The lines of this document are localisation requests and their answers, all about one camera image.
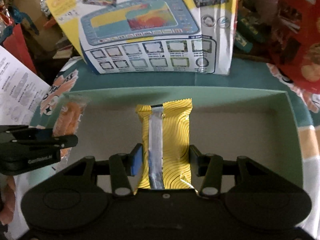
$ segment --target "toy box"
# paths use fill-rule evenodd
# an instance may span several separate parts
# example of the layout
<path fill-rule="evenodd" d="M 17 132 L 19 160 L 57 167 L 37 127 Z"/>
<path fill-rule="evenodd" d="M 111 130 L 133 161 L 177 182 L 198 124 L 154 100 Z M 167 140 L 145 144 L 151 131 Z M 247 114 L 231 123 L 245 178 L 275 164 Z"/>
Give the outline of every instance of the toy box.
<path fill-rule="evenodd" d="M 78 19 L 80 49 L 96 73 L 228 74 L 235 12 L 236 0 L 76 0 L 76 15 L 57 22 Z"/>
<path fill-rule="evenodd" d="M 302 89 L 320 94 L 320 0 L 279 0 L 271 55 Z"/>

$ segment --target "red bag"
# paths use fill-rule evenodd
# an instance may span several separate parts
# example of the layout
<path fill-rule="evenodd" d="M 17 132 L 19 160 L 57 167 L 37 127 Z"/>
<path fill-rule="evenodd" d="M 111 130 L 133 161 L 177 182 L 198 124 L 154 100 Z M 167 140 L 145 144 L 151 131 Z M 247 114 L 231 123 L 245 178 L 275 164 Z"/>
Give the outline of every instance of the red bag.
<path fill-rule="evenodd" d="M 320 0 L 279 0 L 270 53 L 302 89 L 320 94 Z"/>

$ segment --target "cartoon print on tablecloth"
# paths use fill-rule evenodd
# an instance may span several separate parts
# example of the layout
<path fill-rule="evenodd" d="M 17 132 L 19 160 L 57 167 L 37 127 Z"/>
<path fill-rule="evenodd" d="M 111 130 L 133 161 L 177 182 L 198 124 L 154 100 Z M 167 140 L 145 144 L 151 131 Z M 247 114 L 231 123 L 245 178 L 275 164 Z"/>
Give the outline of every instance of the cartoon print on tablecloth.
<path fill-rule="evenodd" d="M 289 79 L 281 70 L 279 70 L 275 65 L 267 63 L 267 66 L 271 74 L 278 78 L 282 84 L 287 85 L 291 91 L 295 92 L 298 97 L 300 97 L 303 103 L 308 107 L 313 113 L 318 113 L 320 110 L 320 95 L 308 92 L 300 87 L 296 86 L 291 79 Z"/>
<path fill-rule="evenodd" d="M 55 109 L 60 96 L 69 92 L 78 79 L 78 70 L 73 71 L 65 78 L 63 75 L 59 76 L 53 83 L 47 94 L 44 95 L 40 104 L 40 114 L 51 115 Z"/>

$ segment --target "yellow wrapper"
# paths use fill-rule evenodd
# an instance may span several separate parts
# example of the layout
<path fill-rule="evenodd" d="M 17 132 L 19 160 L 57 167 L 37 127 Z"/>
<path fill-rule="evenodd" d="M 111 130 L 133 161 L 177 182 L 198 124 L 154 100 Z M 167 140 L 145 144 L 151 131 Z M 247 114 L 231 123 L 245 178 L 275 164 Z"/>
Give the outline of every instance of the yellow wrapper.
<path fill-rule="evenodd" d="M 190 188 L 189 114 L 192 100 L 163 104 L 163 184 L 165 189 Z M 151 188 L 149 182 L 149 118 L 151 106 L 138 105 L 136 113 L 142 122 L 143 174 L 139 188 Z"/>

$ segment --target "printed product packaging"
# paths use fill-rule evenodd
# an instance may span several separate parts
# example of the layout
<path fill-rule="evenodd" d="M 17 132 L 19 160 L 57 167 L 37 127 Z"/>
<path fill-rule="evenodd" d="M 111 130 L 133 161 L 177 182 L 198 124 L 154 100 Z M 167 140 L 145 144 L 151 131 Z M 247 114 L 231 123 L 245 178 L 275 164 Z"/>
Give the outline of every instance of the printed product packaging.
<path fill-rule="evenodd" d="M 270 52 L 302 89 L 320 94 L 320 0 L 279 0 Z"/>
<path fill-rule="evenodd" d="M 189 115 L 192 100 L 138 105 L 142 122 L 143 174 L 139 188 L 190 188 Z"/>
<path fill-rule="evenodd" d="M 228 74 L 235 12 L 236 0 L 76 0 L 76 13 L 57 22 L 78 19 L 81 51 L 97 73 Z"/>

